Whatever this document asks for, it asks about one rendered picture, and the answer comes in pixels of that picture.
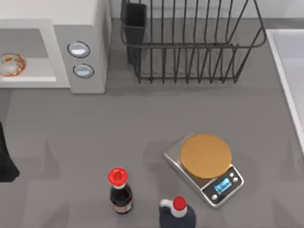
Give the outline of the dark jug with red cap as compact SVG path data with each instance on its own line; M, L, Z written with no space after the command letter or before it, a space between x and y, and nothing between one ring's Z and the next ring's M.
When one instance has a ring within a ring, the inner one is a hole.
M196 224L196 213L183 196L160 200L160 228L196 228Z

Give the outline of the silver microwave knob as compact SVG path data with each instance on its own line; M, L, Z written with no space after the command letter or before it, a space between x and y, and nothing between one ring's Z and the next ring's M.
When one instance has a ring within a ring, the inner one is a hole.
M85 58L90 54L90 47L81 41L68 44L67 50L71 56L76 58Z
M88 64L80 64L73 67L73 73L79 78L90 78L94 75L94 69Z

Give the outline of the silver kitchen scale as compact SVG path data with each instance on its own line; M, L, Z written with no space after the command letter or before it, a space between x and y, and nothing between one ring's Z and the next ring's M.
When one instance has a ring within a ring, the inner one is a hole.
M163 156L177 175L213 208L222 206L244 185L242 175L232 164L230 147L215 135L184 136Z

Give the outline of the dark bottle with red cap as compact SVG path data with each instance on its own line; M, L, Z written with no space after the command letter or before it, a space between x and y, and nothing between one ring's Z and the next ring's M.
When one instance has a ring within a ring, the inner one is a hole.
M108 173L110 201L118 214L127 214L133 208L133 192L128 181L128 173L122 167L112 168Z

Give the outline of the glazed orange bread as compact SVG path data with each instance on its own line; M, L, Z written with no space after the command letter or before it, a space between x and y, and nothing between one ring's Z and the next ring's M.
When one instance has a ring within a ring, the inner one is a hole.
M18 76L26 67L25 58L15 53L5 53L0 56L0 75Z

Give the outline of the pale microwave oven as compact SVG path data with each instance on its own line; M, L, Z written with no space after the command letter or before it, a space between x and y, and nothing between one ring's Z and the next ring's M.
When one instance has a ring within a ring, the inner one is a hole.
M18 76L1 76L0 88L69 88L75 94L105 91L112 31L109 0L0 0L0 56L23 56ZM90 54L76 58L68 44L86 43ZM90 65L90 78L73 67Z

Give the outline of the dark grey cutlery holder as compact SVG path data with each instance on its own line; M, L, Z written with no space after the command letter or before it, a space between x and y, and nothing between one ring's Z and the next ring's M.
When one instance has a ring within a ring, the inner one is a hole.
M121 21L126 43L141 46L147 22L147 5L132 3L129 0L122 0L121 3Z

